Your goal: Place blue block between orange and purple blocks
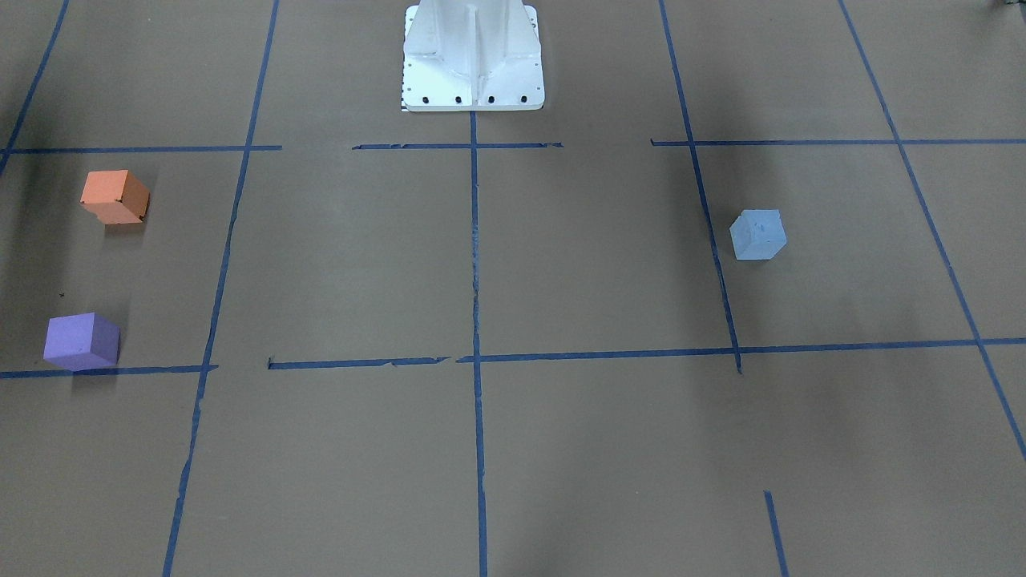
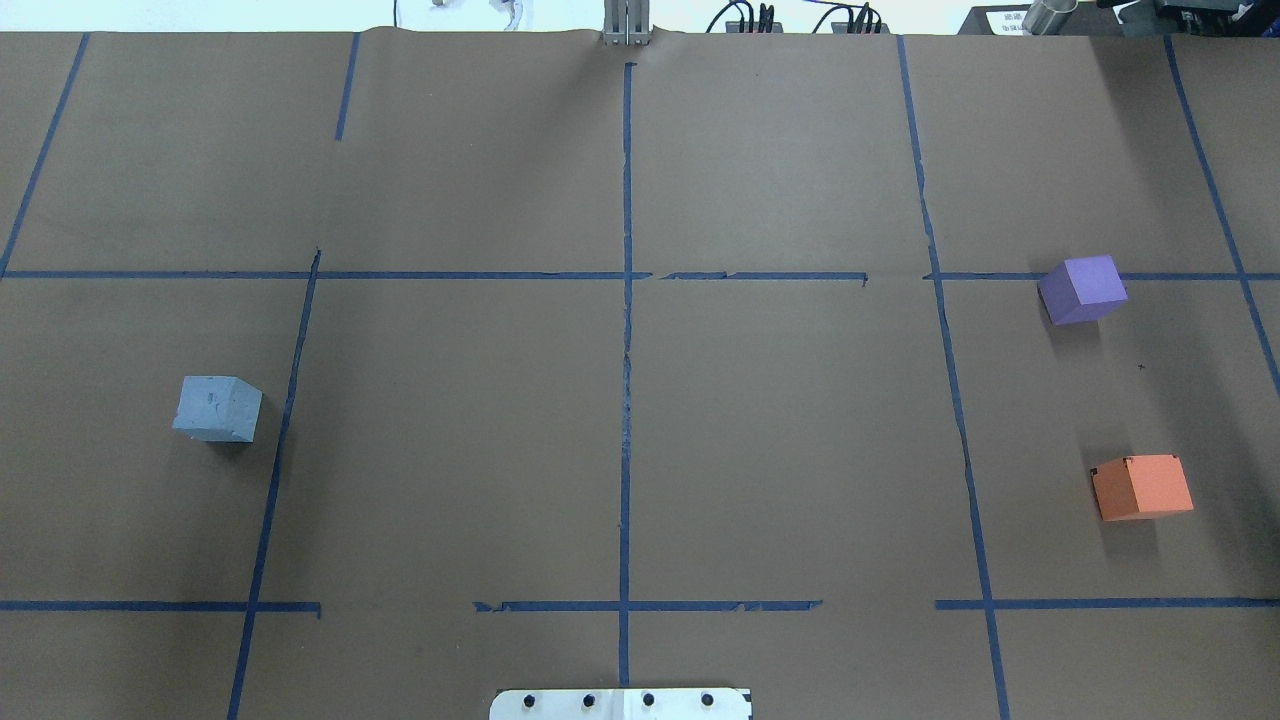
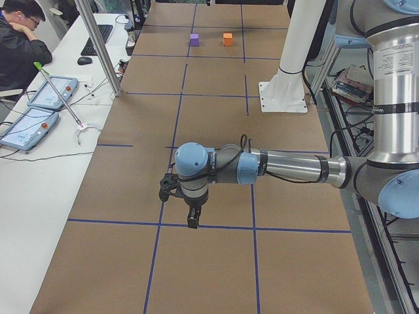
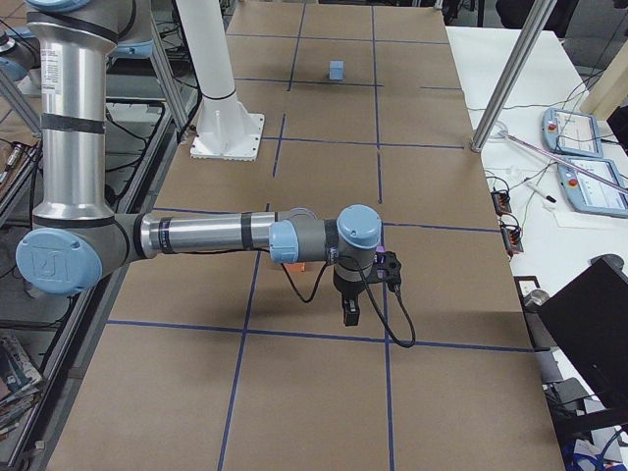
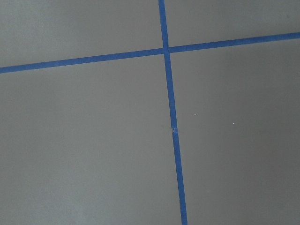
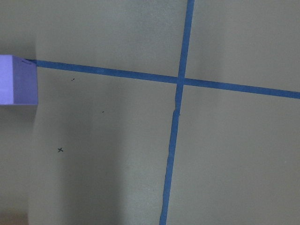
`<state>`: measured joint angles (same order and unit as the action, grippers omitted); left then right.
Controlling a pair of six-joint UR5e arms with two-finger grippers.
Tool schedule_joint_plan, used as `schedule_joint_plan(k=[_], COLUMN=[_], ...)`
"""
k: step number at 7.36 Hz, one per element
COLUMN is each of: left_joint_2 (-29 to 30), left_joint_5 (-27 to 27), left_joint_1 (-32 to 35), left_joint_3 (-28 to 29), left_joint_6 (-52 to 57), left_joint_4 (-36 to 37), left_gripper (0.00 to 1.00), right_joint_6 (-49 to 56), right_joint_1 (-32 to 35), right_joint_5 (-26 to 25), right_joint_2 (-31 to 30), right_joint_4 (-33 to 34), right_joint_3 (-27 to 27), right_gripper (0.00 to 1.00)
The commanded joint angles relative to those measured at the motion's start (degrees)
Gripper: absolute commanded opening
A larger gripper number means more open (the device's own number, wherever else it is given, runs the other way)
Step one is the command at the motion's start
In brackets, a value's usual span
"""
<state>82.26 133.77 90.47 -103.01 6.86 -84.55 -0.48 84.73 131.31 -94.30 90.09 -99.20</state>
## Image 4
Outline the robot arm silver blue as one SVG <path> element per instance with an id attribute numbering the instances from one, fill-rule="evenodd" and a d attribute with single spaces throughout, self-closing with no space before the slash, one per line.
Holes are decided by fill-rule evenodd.
<path id="1" fill-rule="evenodd" d="M 106 61 L 120 43 L 151 45 L 148 2 L 32 1 L 27 24 L 40 46 L 43 139 L 43 198 L 16 252 L 27 281 L 69 296 L 159 254 L 260 250 L 278 264 L 333 266 L 343 321 L 357 324 L 358 296 L 377 278 L 381 220 L 370 207 L 320 220 L 301 208 L 185 219 L 108 206 Z"/>

